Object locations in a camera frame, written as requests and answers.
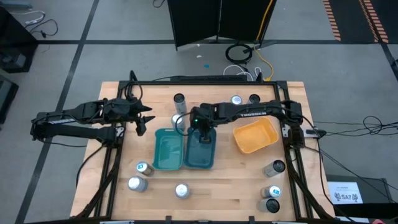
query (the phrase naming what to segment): orange plastic bin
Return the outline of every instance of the orange plastic bin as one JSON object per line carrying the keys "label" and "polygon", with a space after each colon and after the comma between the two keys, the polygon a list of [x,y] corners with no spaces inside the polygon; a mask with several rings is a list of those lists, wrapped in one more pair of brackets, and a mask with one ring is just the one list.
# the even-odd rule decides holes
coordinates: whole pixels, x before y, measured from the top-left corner
{"label": "orange plastic bin", "polygon": [[278,141],[278,133],[268,118],[234,129],[234,137],[239,150],[249,154]]}

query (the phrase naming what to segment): metal can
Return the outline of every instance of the metal can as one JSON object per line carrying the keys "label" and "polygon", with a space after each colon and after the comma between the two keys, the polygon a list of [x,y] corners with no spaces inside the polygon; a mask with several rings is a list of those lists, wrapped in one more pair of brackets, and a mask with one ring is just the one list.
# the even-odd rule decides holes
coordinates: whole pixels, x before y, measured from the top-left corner
{"label": "metal can", "polygon": [[248,100],[248,104],[249,103],[260,103],[260,96],[257,94],[251,94]]}
{"label": "metal can", "polygon": [[172,126],[173,126],[173,128],[175,128],[175,123],[176,123],[177,120],[178,120],[178,122],[177,122],[177,128],[179,128],[179,129],[181,129],[181,130],[183,131],[183,130],[185,130],[184,117],[182,117],[182,118],[180,118],[180,119],[179,119],[179,117],[181,117],[180,114],[175,114],[175,115],[172,116]]}
{"label": "metal can", "polygon": [[260,212],[277,213],[279,211],[279,202],[273,198],[262,199],[257,203],[257,209]]}
{"label": "metal can", "polygon": [[149,165],[147,162],[140,161],[137,163],[137,171],[140,172],[141,174],[144,174],[146,176],[152,176],[155,172],[155,169]]}
{"label": "metal can", "polygon": [[178,198],[187,198],[189,196],[189,188],[187,184],[178,184],[175,187],[175,195]]}
{"label": "metal can", "polygon": [[266,177],[273,177],[285,171],[285,163],[280,160],[275,160],[262,169],[262,173]]}
{"label": "metal can", "polygon": [[174,95],[174,105],[177,113],[183,114],[187,112],[187,105],[185,104],[185,96],[181,93]]}
{"label": "metal can", "polygon": [[277,198],[280,196],[280,188],[275,185],[263,187],[260,191],[263,198]]}
{"label": "metal can", "polygon": [[148,181],[142,177],[134,176],[129,179],[127,186],[130,190],[144,192],[148,188]]}
{"label": "metal can", "polygon": [[238,95],[234,95],[231,97],[231,103],[234,105],[241,105],[242,104],[242,98]]}

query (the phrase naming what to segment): gray floor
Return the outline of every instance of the gray floor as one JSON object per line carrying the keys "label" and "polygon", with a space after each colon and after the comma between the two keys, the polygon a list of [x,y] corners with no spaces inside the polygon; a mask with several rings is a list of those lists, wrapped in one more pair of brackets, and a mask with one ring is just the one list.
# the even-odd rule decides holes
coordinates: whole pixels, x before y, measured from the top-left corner
{"label": "gray floor", "polygon": [[[35,10],[55,19],[59,33],[49,39],[78,40],[93,0],[31,0]],[[26,19],[16,16],[19,21]],[[49,24],[43,30],[53,29]],[[160,9],[145,0],[100,0],[89,40],[172,39],[167,5]],[[278,0],[266,39],[333,40],[322,0]],[[230,63],[229,45],[85,45],[64,108],[96,100],[103,81],[126,80],[134,70],[139,80],[171,75],[221,75]],[[76,45],[40,45],[29,73],[12,74],[20,86],[0,131],[0,219],[15,222],[42,145],[31,141],[30,120],[39,111],[53,111],[68,74]],[[398,45],[389,46],[398,57]],[[303,81],[314,120],[362,122],[367,115],[395,121],[398,82],[379,45],[272,45],[260,53],[273,64],[273,80]],[[267,66],[253,56],[251,70]],[[318,125],[338,131],[351,129]],[[321,147],[348,168],[366,177],[398,186],[397,136],[327,137]],[[84,144],[79,139],[57,142]],[[75,193],[75,175],[84,149],[51,146],[25,222],[67,218]],[[325,159],[326,173],[349,175]],[[393,197],[398,194],[391,189]]]}

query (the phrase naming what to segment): silver can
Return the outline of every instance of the silver can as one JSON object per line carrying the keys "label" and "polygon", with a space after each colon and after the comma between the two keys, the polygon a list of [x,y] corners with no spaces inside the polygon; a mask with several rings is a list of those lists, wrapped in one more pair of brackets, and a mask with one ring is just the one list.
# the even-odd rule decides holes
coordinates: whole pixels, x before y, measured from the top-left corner
{"label": "silver can", "polygon": [[278,186],[271,185],[268,187],[263,187],[260,193],[263,198],[277,198],[280,196],[281,191]]}
{"label": "silver can", "polygon": [[140,161],[137,163],[137,171],[140,172],[141,174],[144,174],[146,176],[152,176],[155,172],[155,169],[149,165],[147,162]]}
{"label": "silver can", "polygon": [[257,94],[251,94],[248,100],[248,104],[250,103],[260,103],[260,96]]}
{"label": "silver can", "polygon": [[175,114],[172,116],[172,126],[173,128],[175,128],[175,123],[177,122],[177,128],[181,129],[182,131],[185,130],[185,121],[184,121],[184,117],[181,117],[180,114]]}
{"label": "silver can", "polygon": [[175,195],[178,198],[187,198],[189,196],[189,188],[187,184],[178,184],[175,187]]}
{"label": "silver can", "polygon": [[262,169],[262,173],[270,178],[285,171],[285,163],[280,160],[275,160]]}
{"label": "silver can", "polygon": [[242,98],[238,95],[234,95],[231,97],[231,103],[234,105],[241,105],[242,104]]}
{"label": "silver can", "polygon": [[257,203],[257,209],[260,212],[277,213],[279,211],[279,202],[273,198],[262,199]]}
{"label": "silver can", "polygon": [[134,176],[129,179],[127,186],[130,190],[144,192],[148,188],[148,181],[142,177]]}
{"label": "silver can", "polygon": [[174,95],[174,105],[177,113],[183,114],[187,112],[187,105],[185,104],[185,96],[181,93]]}

